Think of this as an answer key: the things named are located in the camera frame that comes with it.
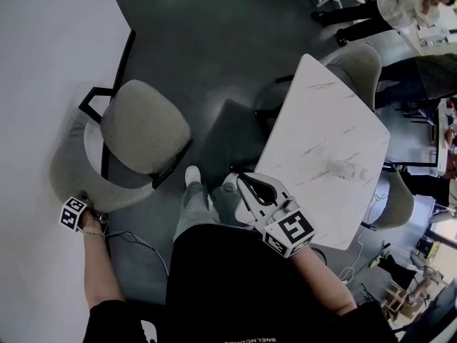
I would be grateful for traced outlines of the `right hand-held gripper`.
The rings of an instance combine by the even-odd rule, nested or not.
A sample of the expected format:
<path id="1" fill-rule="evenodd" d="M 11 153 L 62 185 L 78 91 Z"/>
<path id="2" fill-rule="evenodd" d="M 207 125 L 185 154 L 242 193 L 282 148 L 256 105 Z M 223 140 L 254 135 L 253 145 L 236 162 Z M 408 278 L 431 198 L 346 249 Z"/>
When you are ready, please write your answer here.
<path id="1" fill-rule="evenodd" d="M 285 186 L 277 179 L 264 174 L 241 173 L 236 180 L 246 209 L 254 218 L 255 229 L 262 241 L 284 258 L 289 258 L 306 247 L 316 230 L 305 218 L 294 197 L 288 197 Z M 278 204 L 274 211 L 266 213 L 267 204 Z"/>

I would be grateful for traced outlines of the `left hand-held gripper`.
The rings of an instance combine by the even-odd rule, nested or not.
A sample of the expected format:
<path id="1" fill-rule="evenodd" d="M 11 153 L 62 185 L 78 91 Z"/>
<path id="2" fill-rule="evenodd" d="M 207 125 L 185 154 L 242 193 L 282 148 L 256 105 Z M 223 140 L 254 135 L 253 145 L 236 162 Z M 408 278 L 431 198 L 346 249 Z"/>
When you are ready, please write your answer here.
<path id="1" fill-rule="evenodd" d="M 100 224 L 103 232 L 107 229 L 106 215 L 96 211 L 93 203 L 85 191 L 79 192 L 79 197 L 69 197 L 61 208 L 59 223 L 74 232 L 82 232 L 82 214 L 89 211 L 92 217 Z"/>

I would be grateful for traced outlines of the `person's left forearm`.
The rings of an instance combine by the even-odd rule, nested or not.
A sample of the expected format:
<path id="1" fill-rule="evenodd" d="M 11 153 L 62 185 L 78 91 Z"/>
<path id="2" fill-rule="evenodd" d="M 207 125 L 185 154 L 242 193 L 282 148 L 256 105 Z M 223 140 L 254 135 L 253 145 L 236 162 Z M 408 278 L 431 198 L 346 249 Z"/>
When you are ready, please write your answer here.
<path id="1" fill-rule="evenodd" d="M 82 214 L 82 227 L 100 224 L 89 211 Z M 84 291 L 89 309 L 105 301 L 125 302 L 118 278 L 111 264 L 105 239 L 98 235 L 84 234 Z"/>

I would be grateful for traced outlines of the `person's right forearm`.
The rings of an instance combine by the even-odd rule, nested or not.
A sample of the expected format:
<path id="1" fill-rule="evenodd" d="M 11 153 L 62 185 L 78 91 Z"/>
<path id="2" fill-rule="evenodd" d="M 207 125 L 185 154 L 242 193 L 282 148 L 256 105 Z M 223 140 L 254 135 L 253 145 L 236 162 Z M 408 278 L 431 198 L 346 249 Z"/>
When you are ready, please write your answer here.
<path id="1" fill-rule="evenodd" d="M 348 288 L 310 247 L 300 249 L 290 259 L 315 298 L 327 310 L 343 316 L 357 308 Z"/>

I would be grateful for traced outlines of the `white marble square table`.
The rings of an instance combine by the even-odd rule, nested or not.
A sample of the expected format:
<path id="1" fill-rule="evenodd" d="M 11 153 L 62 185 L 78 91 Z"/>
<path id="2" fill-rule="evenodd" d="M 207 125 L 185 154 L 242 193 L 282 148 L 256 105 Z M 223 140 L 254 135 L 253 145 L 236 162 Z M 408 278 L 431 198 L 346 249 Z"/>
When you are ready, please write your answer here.
<path id="1" fill-rule="evenodd" d="M 278 179 L 296 198 L 316 228 L 314 244 L 346 250 L 371 204 L 389 139 L 376 115 L 305 54 L 255 170 Z M 360 164 L 368 178 L 335 177 L 329 160 Z"/>

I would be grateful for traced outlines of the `person's right leg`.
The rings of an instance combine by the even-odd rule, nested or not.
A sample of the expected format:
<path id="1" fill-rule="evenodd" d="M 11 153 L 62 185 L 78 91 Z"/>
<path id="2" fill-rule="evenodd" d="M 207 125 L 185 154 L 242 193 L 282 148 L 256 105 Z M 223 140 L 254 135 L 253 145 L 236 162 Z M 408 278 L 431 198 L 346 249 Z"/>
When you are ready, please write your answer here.
<path id="1" fill-rule="evenodd" d="M 241 195 L 233 182 L 224 182 L 221 186 L 215 188 L 211 197 L 222 225 L 242 229 L 249 228 L 247 224 L 239 222 L 235 217 L 235 211 L 241 201 Z"/>

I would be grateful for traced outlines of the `person's leg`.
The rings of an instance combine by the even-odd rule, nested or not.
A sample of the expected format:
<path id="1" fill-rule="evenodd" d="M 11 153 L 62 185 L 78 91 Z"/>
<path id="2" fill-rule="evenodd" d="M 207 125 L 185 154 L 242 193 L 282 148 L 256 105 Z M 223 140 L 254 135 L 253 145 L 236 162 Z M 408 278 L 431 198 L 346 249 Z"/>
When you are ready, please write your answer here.
<path id="1" fill-rule="evenodd" d="M 181 213 L 176 227 L 174 241 L 191 227 L 201 224 L 217 224 L 219 217 L 209 207 L 209 195 L 200 182 L 191 182 L 184 192 L 181 202 Z"/>
<path id="2" fill-rule="evenodd" d="M 242 229 L 249 228 L 247 224 L 239 222 L 235 217 L 235 211 L 241 201 L 241 195 L 233 182 L 224 182 L 221 186 L 215 188 L 211 197 L 222 225 Z"/>

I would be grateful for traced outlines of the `person's left leg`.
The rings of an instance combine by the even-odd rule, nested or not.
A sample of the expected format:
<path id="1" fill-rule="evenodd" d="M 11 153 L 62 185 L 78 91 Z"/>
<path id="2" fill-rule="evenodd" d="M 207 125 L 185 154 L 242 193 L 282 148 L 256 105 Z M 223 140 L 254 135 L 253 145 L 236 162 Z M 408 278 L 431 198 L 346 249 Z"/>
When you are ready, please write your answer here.
<path id="1" fill-rule="evenodd" d="M 174 241 L 191 227 L 201 224 L 217 224 L 219 217 L 209 207 L 209 195 L 200 182 L 191 182 L 184 192 L 181 202 L 181 213 L 176 227 Z"/>

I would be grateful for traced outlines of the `person's left white shoe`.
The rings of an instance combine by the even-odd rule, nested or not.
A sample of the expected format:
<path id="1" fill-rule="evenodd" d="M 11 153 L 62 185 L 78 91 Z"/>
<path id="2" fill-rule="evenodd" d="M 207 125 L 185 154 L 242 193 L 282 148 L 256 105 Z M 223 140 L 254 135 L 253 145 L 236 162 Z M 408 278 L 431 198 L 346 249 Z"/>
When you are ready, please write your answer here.
<path id="1" fill-rule="evenodd" d="M 193 183 L 201 183 L 201 173 L 195 165 L 188 166 L 184 174 L 186 188 L 189 188 Z"/>

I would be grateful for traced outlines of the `clear plastic bottle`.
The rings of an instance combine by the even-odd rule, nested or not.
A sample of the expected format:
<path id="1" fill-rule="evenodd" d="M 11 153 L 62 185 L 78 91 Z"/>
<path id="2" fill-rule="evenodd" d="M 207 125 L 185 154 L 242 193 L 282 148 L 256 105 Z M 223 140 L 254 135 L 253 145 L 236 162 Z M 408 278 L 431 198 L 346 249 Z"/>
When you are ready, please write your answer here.
<path id="1" fill-rule="evenodd" d="M 352 161 L 329 160 L 327 170 L 335 177 L 355 182 L 366 181 L 368 178 L 367 168 Z"/>

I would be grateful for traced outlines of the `person's black shirt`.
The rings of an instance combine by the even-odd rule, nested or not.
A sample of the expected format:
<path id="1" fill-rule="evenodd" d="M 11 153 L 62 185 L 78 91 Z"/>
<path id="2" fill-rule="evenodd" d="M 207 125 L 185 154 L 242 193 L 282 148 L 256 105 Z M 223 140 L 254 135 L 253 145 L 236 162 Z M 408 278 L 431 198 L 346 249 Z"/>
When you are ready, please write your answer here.
<path id="1" fill-rule="evenodd" d="M 193 226 L 174 242 L 164 315 L 149 341 L 125 302 L 92 307 L 84 343 L 397 343 L 375 302 L 327 307 L 290 259 L 255 234 Z"/>

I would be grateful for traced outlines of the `white desk with black legs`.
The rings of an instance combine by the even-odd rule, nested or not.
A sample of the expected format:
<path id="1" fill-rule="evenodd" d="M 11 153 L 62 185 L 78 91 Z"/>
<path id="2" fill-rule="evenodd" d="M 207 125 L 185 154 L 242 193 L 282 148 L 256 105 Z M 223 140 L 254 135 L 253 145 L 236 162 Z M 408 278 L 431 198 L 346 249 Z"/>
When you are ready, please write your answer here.
<path id="1" fill-rule="evenodd" d="M 446 131 L 453 124 L 454 114 L 451 103 L 446 99 L 440 101 L 429 121 L 423 109 L 404 114 L 400 124 L 393 128 L 387 160 L 399 166 L 427 168 L 433 174 L 443 176 L 451 150 L 446 141 Z"/>

